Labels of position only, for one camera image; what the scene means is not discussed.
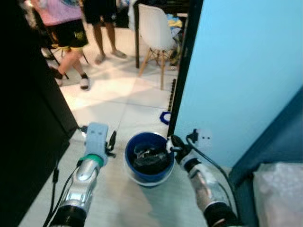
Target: black shorts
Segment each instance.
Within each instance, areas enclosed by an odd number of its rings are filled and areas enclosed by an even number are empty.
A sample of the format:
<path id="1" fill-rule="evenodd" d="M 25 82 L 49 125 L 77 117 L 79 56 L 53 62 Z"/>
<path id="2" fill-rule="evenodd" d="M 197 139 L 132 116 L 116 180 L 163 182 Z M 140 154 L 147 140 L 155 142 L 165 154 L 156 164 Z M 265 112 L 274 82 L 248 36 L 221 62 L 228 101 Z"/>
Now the black shorts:
<path id="1" fill-rule="evenodd" d="M 103 17 L 104 22 L 109 23 L 116 20 L 116 0 L 84 0 L 83 10 L 86 22 L 89 24 L 99 23 L 100 17 Z"/>
<path id="2" fill-rule="evenodd" d="M 63 49 L 82 49 L 88 44 L 82 20 L 73 20 L 59 25 L 48 26 L 54 44 Z"/>

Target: foot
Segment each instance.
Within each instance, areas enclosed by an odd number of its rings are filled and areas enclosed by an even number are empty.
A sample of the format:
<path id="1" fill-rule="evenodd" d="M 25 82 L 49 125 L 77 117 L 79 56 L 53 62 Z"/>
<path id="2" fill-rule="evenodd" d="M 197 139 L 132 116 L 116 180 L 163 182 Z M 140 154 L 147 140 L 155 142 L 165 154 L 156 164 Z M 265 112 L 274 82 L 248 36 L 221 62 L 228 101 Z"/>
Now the foot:
<path id="1" fill-rule="evenodd" d="M 62 85 L 62 83 L 63 83 L 62 82 L 62 78 L 63 78 L 62 74 L 59 73 L 59 71 L 57 69 L 53 68 L 53 67 L 50 67 L 50 70 L 53 73 L 53 77 L 55 77 L 57 85 L 60 87 Z"/>
<path id="2" fill-rule="evenodd" d="M 112 55 L 118 57 L 118 58 L 127 58 L 127 55 L 119 50 L 115 50 L 112 52 Z"/>
<path id="3" fill-rule="evenodd" d="M 101 64 L 102 62 L 105 61 L 105 58 L 106 58 L 105 54 L 98 54 L 96 59 L 95 59 L 95 63 L 97 65 L 99 65 L 99 64 Z"/>
<path id="4" fill-rule="evenodd" d="M 86 73 L 84 73 L 84 74 L 81 75 L 80 88 L 83 91 L 88 91 L 89 90 L 89 78 L 86 75 Z"/>

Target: person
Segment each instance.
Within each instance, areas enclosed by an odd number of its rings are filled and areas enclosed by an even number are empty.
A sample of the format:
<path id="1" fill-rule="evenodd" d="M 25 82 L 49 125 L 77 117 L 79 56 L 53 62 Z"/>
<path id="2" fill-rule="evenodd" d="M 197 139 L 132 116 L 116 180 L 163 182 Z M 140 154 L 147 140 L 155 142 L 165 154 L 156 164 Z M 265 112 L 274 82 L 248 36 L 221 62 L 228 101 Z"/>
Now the person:
<path id="1" fill-rule="evenodd" d="M 103 49 L 101 20 L 103 17 L 107 35 L 112 47 L 112 54 L 118 58 L 126 58 L 126 54 L 117 50 L 116 48 L 116 35 L 114 28 L 114 21 L 116 19 L 116 1 L 115 0 L 83 0 L 83 12 L 86 22 L 93 25 L 94 37 L 98 44 L 100 54 L 95 59 L 96 64 L 102 63 L 106 59 Z"/>
<path id="2" fill-rule="evenodd" d="M 89 90 L 89 78 L 79 61 L 88 40 L 78 0 L 32 0 L 32 4 L 54 42 L 66 52 L 58 69 L 51 68 L 57 84 L 62 85 L 63 75 L 74 67 L 81 76 L 80 88 Z"/>

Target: blue bowl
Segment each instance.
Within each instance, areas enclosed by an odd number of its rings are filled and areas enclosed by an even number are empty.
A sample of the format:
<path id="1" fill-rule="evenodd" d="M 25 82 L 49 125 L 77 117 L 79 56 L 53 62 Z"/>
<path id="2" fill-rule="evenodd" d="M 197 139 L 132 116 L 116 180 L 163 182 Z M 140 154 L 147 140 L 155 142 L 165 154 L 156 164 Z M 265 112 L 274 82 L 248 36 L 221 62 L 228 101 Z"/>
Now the blue bowl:
<path id="1" fill-rule="evenodd" d="M 174 166 L 175 157 L 174 157 L 173 153 L 170 153 L 170 155 L 169 155 L 170 160 L 171 160 L 169 166 L 166 167 L 163 171 L 159 172 L 158 174 L 154 174 L 154 175 L 140 173 L 132 166 L 131 163 L 136 157 L 136 154 L 134 153 L 134 149 L 136 146 L 138 146 L 138 145 L 148 146 L 148 147 L 155 148 L 155 149 L 165 150 L 166 142 L 167 141 L 164 137 L 162 137 L 156 133 L 152 133 L 152 132 L 143 132 L 143 133 L 140 133 L 140 134 L 132 137 L 128 141 L 128 143 L 126 145 L 126 149 L 125 149 L 125 159 L 126 159 L 127 165 L 138 177 L 144 179 L 147 182 L 158 182 L 158 181 L 162 180 Z"/>

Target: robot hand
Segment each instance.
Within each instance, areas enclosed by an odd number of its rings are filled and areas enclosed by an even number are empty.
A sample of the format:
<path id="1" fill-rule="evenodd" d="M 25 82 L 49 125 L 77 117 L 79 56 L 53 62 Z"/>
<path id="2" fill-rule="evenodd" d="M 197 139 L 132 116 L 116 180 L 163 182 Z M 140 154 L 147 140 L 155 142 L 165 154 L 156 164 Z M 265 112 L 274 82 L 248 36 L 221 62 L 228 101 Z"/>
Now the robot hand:
<path id="1" fill-rule="evenodd" d="M 72 183 L 60 203 L 58 211 L 50 226 L 83 227 L 92 200 L 92 192 L 97 183 L 101 167 L 107 164 L 108 156 L 114 149 L 116 132 L 107 145 L 105 124 L 91 123 L 86 133 L 86 152 L 78 162 L 72 174 Z"/>
<path id="2" fill-rule="evenodd" d="M 175 135 L 167 143 L 168 152 L 176 152 L 175 159 L 188 177 L 196 193 L 196 202 L 209 227 L 241 226 L 228 202 L 228 195 L 209 169 L 197 159 L 198 154 Z"/>

